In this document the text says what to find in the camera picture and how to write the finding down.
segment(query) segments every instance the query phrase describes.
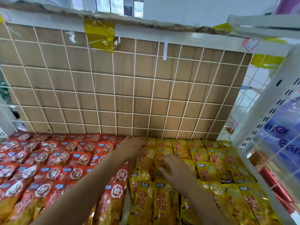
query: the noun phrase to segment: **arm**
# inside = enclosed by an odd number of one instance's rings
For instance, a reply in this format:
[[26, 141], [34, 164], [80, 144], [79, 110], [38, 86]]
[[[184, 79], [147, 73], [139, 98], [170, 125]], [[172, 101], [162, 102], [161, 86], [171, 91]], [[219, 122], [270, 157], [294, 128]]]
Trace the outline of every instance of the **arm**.
[[193, 172], [182, 159], [175, 155], [167, 155], [161, 160], [170, 166], [172, 175], [164, 168], [160, 168], [161, 173], [192, 204], [203, 225], [228, 225], [225, 216], [210, 195], [198, 184]]
[[140, 147], [144, 143], [140, 138], [126, 137], [116, 150], [111, 151], [31, 225], [82, 225], [113, 174], [126, 161], [140, 155]]

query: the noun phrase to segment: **person's right hand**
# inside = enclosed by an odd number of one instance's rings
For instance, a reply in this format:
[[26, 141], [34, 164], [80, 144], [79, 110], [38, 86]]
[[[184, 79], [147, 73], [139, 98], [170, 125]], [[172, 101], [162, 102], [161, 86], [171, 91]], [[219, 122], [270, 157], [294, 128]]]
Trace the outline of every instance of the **person's right hand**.
[[169, 165], [172, 174], [169, 174], [163, 167], [159, 168], [160, 172], [181, 194], [185, 195], [189, 188], [198, 185], [197, 179], [191, 169], [179, 157], [175, 155], [166, 155], [160, 158], [160, 160]]

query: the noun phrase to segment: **person's right arm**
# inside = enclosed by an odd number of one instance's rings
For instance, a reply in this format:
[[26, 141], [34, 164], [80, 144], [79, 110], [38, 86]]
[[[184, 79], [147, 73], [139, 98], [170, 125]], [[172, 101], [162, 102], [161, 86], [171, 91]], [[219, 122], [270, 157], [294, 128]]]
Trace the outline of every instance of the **person's right arm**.
[[225, 216], [182, 159], [166, 155], [161, 160], [170, 166], [172, 174], [160, 167], [161, 173], [192, 204], [203, 225], [228, 225]]

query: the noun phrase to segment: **person's left arm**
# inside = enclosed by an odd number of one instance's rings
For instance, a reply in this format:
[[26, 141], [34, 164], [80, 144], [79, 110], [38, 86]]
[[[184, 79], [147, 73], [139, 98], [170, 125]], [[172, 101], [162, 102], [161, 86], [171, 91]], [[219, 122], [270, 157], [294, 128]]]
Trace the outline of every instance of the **person's left arm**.
[[144, 143], [137, 137], [124, 139], [118, 148], [111, 151], [101, 163], [41, 213], [31, 225], [82, 225], [110, 178], [122, 164], [141, 154], [140, 147]]

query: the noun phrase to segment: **hand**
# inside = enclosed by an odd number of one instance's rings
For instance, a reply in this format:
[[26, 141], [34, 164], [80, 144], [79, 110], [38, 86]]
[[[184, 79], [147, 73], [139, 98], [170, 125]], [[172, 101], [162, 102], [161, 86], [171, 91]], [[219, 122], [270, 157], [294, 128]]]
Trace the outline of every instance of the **hand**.
[[147, 142], [141, 138], [127, 136], [113, 152], [124, 163], [141, 155], [143, 151], [140, 148], [143, 146], [147, 146]]
[[159, 168], [160, 172], [181, 194], [186, 195], [191, 187], [198, 186], [193, 172], [182, 159], [175, 155], [166, 155], [160, 160], [169, 165], [172, 174], [169, 174], [163, 167]]

